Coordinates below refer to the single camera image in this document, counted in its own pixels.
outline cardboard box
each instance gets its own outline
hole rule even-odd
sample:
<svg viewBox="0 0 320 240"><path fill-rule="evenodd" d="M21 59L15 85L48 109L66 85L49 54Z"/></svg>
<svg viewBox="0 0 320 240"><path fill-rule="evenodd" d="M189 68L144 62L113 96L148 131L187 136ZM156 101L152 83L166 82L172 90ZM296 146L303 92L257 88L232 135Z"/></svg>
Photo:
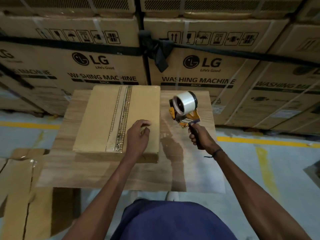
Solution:
<svg viewBox="0 0 320 240"><path fill-rule="evenodd" d="M299 134L320 134L320 104L272 128L273 131Z"/></svg>
<svg viewBox="0 0 320 240"><path fill-rule="evenodd" d="M270 53L320 62L319 31L320 26L292 24ZM317 68L260 62L228 104L224 124L261 129L280 124L320 101L319 75Z"/></svg>
<svg viewBox="0 0 320 240"><path fill-rule="evenodd" d="M138 162L156 163L160 142L160 87L95 86L73 151L119 162L126 151L127 131L141 118L152 124L147 148Z"/></svg>
<svg viewBox="0 0 320 240"><path fill-rule="evenodd" d="M187 27L186 44L225 50L266 52L288 20L190 20L145 18L144 28L155 39L169 38L177 43ZM248 60L192 49L175 48L167 58L169 67L161 73L149 59L152 85L162 90L209 91L214 120L236 94L258 64Z"/></svg>
<svg viewBox="0 0 320 240"><path fill-rule="evenodd" d="M135 17L98 18L102 35L92 18L3 16L1 20L1 28L8 36L85 43L88 40L88 43L139 47L139 27ZM35 87L30 91L32 96L59 115L64 114L75 89L92 89L96 84L147 84L142 56L78 52L10 42L0 42L0 52L1 63L32 84ZM15 91L15 87L6 85Z"/></svg>
<svg viewBox="0 0 320 240"><path fill-rule="evenodd" d="M133 14L135 10L134 0L0 0L0 11L20 16L93 17Z"/></svg>
<svg viewBox="0 0 320 240"><path fill-rule="evenodd" d="M141 10L152 18L281 19L293 13L302 0L140 0Z"/></svg>
<svg viewBox="0 0 320 240"><path fill-rule="evenodd" d="M299 22L320 23L320 0L308 0L297 14Z"/></svg>
<svg viewBox="0 0 320 240"><path fill-rule="evenodd" d="M13 109L18 111L34 111L42 113L42 109L21 97L19 94L8 89L0 83L0 109Z"/></svg>

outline concrete floor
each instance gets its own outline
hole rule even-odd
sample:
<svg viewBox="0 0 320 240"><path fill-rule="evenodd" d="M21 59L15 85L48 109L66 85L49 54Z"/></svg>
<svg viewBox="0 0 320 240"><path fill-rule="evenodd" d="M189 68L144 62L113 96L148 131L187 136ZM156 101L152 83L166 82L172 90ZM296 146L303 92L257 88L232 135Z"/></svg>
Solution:
<svg viewBox="0 0 320 240"><path fill-rule="evenodd" d="M62 118L51 116L35 118L23 113L0 112L0 157L9 157L15 148L21 147L50 149L57 130L46 129L46 125L59 125L61 121ZM269 192L313 240L320 240L320 189L304 172L305 168L320 160L320 146L300 137L270 137L238 129L218 128L217 136L219 145L229 157ZM230 227L238 240L258 240L226 180L225 188L226 193L179 193L179 198L181 201L199 203L213 211ZM82 190L82 210L98 192L98 189ZM142 192L140 196L164 200L165 195L166 192ZM124 191L106 239L112 235L123 209L129 203L130 192ZM64 234L62 232L50 239L61 239Z"/></svg>

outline tape dispenser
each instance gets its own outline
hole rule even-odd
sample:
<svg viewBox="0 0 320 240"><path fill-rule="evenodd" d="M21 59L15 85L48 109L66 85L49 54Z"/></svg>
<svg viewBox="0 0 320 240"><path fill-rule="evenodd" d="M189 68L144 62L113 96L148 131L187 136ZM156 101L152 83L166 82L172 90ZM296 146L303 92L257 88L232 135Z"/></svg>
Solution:
<svg viewBox="0 0 320 240"><path fill-rule="evenodd" d="M170 115L179 123L182 128L189 127L191 133L196 139L198 149L202 149L199 141L198 132L191 126L191 123L195 124L200 122L197 107L198 100L195 94L191 91L180 93L169 100L170 103Z"/></svg>

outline knotted black strap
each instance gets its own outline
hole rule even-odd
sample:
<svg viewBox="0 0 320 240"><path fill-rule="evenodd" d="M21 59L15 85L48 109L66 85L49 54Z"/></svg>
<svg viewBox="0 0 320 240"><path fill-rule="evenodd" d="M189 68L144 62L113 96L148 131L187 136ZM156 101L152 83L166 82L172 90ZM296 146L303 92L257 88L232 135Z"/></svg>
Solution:
<svg viewBox="0 0 320 240"><path fill-rule="evenodd" d="M155 39L152 39L151 33L146 30L141 30L139 32L139 39L142 45L142 49L144 50L144 53L147 54L150 59L154 60L154 63L160 72L164 72L166 68L168 68L169 65L166 61L166 58L170 55L173 48L187 48L187 49L193 49L197 51L213 53L217 55L239 57L239 58L251 59L251 60L270 61L270 62L276 62L276 63L289 63L289 64L295 64L299 66L320 68L319 63L287 57L287 56L279 56L279 55L264 54L264 53L258 53L258 52L248 52L248 51L205 48L203 46L197 46L197 45L177 44L170 40L160 40L160 39L155 40Z"/></svg>

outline black wristband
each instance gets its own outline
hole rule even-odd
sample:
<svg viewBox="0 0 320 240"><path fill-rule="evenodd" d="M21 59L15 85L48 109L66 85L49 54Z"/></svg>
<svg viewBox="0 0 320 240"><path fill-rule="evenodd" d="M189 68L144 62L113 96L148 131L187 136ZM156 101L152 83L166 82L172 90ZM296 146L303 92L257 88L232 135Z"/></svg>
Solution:
<svg viewBox="0 0 320 240"><path fill-rule="evenodd" d="M212 157L214 158L216 155L217 155L217 153L219 152L219 151L223 151L221 148L220 149L218 149L218 150L216 150L213 154L212 154Z"/></svg>

